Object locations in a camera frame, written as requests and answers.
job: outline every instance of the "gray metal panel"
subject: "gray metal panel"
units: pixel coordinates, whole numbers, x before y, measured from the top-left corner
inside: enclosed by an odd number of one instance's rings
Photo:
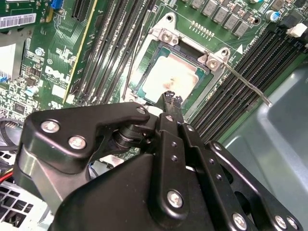
[[[225,142],[308,230],[308,66],[294,71]]]

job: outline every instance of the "barcode label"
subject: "barcode label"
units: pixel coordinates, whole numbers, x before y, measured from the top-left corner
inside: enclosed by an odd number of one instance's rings
[[[36,13],[1,17],[0,18],[0,29],[34,23],[36,18],[37,18]]]

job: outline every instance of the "black robotic arm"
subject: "black robotic arm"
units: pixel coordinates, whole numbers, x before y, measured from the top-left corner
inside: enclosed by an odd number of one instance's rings
[[[220,143],[202,143],[173,96],[158,116],[118,103],[28,117],[14,177],[49,205],[50,231],[303,230]],[[131,147],[141,154],[90,180],[90,162]]]

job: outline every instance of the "electrolytic capacitor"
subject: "electrolytic capacitor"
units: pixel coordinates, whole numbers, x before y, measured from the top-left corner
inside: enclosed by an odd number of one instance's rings
[[[251,3],[259,3],[259,2],[263,2],[263,0],[250,0]]]
[[[39,91],[39,88],[37,86],[31,86],[31,87],[28,87],[25,91],[25,94],[27,96],[30,96],[30,97],[33,97],[34,95],[36,95]]]
[[[272,23],[276,23],[280,17],[280,13],[277,11],[267,11],[265,13],[265,17],[267,20],[271,21]]]

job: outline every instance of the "red wire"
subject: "red wire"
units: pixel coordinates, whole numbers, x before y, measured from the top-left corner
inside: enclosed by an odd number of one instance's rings
[[[6,174],[5,176],[0,178],[0,182],[2,183],[6,179],[10,178],[12,175],[13,175],[13,172],[10,172],[10,173]]]

